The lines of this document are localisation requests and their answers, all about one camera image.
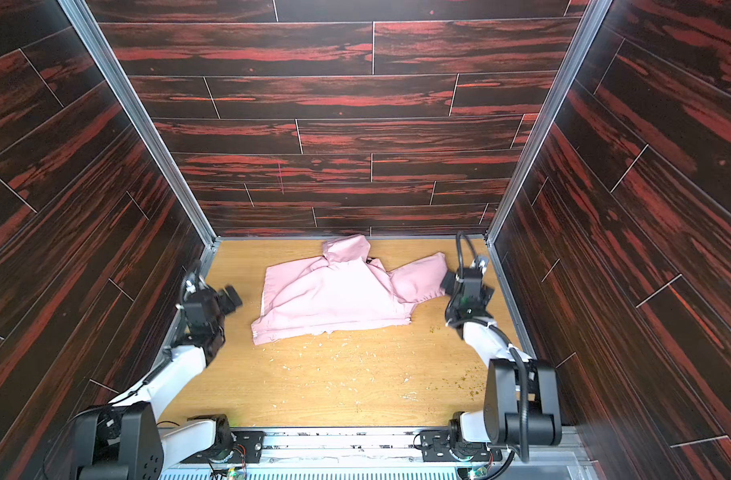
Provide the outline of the pink zip-up jacket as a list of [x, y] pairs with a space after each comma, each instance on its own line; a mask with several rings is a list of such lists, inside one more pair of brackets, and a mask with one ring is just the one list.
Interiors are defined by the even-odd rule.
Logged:
[[269, 267], [253, 342], [409, 325], [419, 304], [445, 296], [445, 254], [389, 271], [369, 252], [354, 235], [325, 242], [319, 257]]

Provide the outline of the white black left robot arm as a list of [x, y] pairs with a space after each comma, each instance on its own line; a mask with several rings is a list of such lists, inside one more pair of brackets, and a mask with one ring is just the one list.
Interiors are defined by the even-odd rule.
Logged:
[[179, 310], [186, 332], [162, 364], [110, 403], [75, 418], [72, 479], [158, 479], [192, 456], [229, 457], [235, 439], [224, 414], [194, 417], [161, 430], [172, 401], [202, 374], [226, 344], [226, 317], [243, 305], [233, 286], [185, 282]]

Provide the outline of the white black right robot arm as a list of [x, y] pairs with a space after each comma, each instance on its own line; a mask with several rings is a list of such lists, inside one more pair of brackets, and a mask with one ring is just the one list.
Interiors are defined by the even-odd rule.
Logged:
[[481, 410], [457, 412], [449, 420], [449, 452], [471, 457], [485, 447], [507, 447], [509, 458], [517, 456], [527, 463], [533, 446], [559, 445], [561, 407], [555, 368], [521, 351], [487, 313], [493, 288], [485, 285], [481, 270], [449, 271], [441, 288], [449, 295], [445, 324], [487, 368]]

